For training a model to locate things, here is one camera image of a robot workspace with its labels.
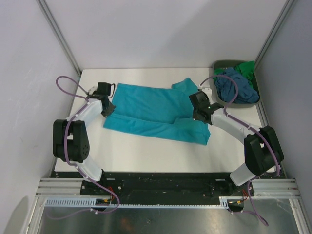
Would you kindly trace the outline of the teal t-shirt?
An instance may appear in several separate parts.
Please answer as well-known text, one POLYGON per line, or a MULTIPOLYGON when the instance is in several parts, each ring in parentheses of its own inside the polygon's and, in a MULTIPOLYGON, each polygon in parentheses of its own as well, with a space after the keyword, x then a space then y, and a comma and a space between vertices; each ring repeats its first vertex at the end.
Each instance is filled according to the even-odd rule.
POLYGON ((189 95, 196 84, 186 78, 170 88, 155 88, 119 83, 113 96, 114 112, 106 118, 106 129, 206 145, 208 125, 193 119, 189 95))

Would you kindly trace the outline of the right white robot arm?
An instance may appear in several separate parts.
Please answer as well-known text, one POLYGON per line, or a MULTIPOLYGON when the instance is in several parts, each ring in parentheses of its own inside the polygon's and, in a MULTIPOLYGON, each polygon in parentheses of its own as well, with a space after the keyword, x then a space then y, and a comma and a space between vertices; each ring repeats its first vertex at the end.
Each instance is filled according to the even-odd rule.
POLYGON ((279 174, 284 154, 274 128, 269 125, 258 127, 231 115, 221 104, 211 104, 203 91, 197 91, 189 99, 194 108, 194 120, 224 130, 244 146, 244 163, 230 173, 231 180, 225 183, 225 191, 229 195, 237 195, 243 184, 273 167, 279 174))

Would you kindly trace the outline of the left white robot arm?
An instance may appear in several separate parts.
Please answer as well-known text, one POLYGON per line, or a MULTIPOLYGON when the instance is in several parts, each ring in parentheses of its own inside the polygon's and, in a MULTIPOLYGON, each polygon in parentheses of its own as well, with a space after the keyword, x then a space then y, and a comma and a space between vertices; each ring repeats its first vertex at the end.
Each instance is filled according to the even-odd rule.
POLYGON ((116 85, 99 82, 86 94, 85 103, 66 119, 57 119, 53 123, 53 155, 82 172, 87 181, 92 181, 91 190, 97 195, 104 194, 108 183, 102 179, 103 170, 90 156, 90 143, 87 127, 98 116, 110 116, 115 105, 110 98, 116 85))

